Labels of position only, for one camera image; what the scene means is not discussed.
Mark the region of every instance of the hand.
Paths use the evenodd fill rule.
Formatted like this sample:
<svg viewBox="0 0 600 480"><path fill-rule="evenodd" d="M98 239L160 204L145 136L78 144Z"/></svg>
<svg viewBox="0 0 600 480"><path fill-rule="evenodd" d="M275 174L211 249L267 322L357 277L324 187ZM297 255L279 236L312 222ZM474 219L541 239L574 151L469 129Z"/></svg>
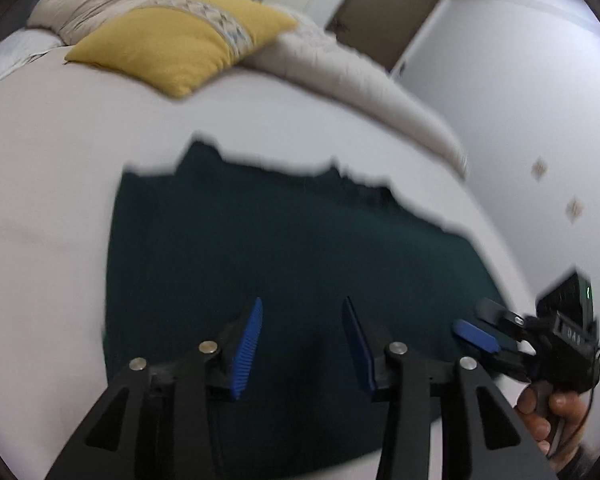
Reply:
<svg viewBox="0 0 600 480"><path fill-rule="evenodd" d="M551 445L547 442L546 438L551 432L551 425L545 418L536 413L537 402L536 393L531 387L527 387L518 397L518 404L515 410L529 430L529 433L531 433L538 443L540 451L547 454ZM565 420L564 431L560 440L561 443L565 442L573 434L587 412L585 403L582 402L576 392L553 394L549 397L549 409L555 415ZM565 449L549 460L555 472L560 471L576 455L583 434L584 427L573 437Z"/></svg>

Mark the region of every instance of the dark green cloth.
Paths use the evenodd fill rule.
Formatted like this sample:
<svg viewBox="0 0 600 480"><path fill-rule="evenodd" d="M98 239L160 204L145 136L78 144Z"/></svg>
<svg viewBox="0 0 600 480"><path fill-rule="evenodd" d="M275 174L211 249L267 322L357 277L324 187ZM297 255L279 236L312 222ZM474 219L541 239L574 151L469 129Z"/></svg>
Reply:
<svg viewBox="0 0 600 480"><path fill-rule="evenodd" d="M229 479L267 480L379 449L386 405L359 391L342 300L426 356L459 356L450 326L502 302L464 238L386 187L330 169L288 176L192 144L174 176L125 173L107 268L109 377L138 356L174 360L260 296L264 323L240 402L210 418Z"/></svg>

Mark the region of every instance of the yellow pillow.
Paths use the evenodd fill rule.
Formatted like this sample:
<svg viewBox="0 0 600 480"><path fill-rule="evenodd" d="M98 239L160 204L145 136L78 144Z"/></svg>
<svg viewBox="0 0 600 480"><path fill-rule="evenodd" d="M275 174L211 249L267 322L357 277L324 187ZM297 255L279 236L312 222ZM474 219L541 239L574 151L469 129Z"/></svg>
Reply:
<svg viewBox="0 0 600 480"><path fill-rule="evenodd" d="M150 0L80 40L64 59L118 70L183 97L296 25L251 0Z"/></svg>

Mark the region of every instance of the metal screw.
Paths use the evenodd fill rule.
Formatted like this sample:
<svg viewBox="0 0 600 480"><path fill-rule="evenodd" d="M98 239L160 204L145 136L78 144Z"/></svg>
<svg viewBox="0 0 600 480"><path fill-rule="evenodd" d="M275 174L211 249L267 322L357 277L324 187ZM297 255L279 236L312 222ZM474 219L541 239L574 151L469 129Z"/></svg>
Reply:
<svg viewBox="0 0 600 480"><path fill-rule="evenodd" d="M144 370L146 368L146 359L144 357L136 357L135 359L131 359L131 361L129 361L129 368L135 372Z"/></svg>
<svg viewBox="0 0 600 480"><path fill-rule="evenodd" d="M394 341L393 343L389 343L389 352L392 354L406 354L407 353L407 345L404 343L400 343L399 341Z"/></svg>
<svg viewBox="0 0 600 480"><path fill-rule="evenodd" d="M203 354L212 354L218 350L218 343L215 341L203 341L198 345L198 350L200 350Z"/></svg>
<svg viewBox="0 0 600 480"><path fill-rule="evenodd" d="M460 359L460 366L465 370L475 370L478 363L473 357L464 356Z"/></svg>

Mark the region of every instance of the brown door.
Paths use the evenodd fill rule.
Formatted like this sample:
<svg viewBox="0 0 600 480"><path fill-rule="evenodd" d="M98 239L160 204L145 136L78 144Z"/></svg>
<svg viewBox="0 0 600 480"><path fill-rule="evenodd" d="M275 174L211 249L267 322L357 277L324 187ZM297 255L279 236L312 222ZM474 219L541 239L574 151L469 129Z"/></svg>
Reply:
<svg viewBox="0 0 600 480"><path fill-rule="evenodd" d="M391 70L439 0L345 0L327 30Z"/></svg>

